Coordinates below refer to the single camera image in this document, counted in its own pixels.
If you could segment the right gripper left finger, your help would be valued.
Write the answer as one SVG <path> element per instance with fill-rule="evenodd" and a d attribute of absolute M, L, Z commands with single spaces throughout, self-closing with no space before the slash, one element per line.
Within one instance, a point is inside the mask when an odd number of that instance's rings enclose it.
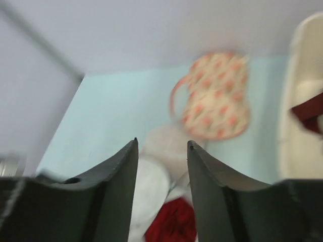
<path fill-rule="evenodd" d="M 138 167 L 138 141 L 59 182 L 1 178 L 1 241 L 127 241 Z"/>

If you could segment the grey trimmed mesh laundry bag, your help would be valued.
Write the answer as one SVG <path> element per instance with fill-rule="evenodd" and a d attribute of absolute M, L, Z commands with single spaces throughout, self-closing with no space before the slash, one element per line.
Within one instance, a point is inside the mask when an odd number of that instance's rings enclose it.
<path fill-rule="evenodd" d="M 144 234 L 164 203 L 183 198 L 192 205 L 188 169 L 176 176 L 149 155 L 140 155 L 128 241 L 144 241 Z"/>

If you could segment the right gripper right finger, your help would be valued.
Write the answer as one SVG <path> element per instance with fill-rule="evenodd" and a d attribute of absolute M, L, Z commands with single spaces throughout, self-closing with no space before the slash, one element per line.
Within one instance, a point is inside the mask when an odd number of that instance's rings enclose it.
<path fill-rule="evenodd" d="M 187 144 L 199 241 L 322 241 L 322 180 L 250 178 Z"/>

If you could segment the cream plastic basket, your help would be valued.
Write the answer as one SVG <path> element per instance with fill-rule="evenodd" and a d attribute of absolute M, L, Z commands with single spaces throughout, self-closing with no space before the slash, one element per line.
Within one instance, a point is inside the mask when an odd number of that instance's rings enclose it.
<path fill-rule="evenodd" d="M 322 92 L 322 13 L 303 20 L 290 43 L 280 104 L 278 168 L 281 178 L 322 178 L 322 136 L 306 130 L 290 109 Z"/>

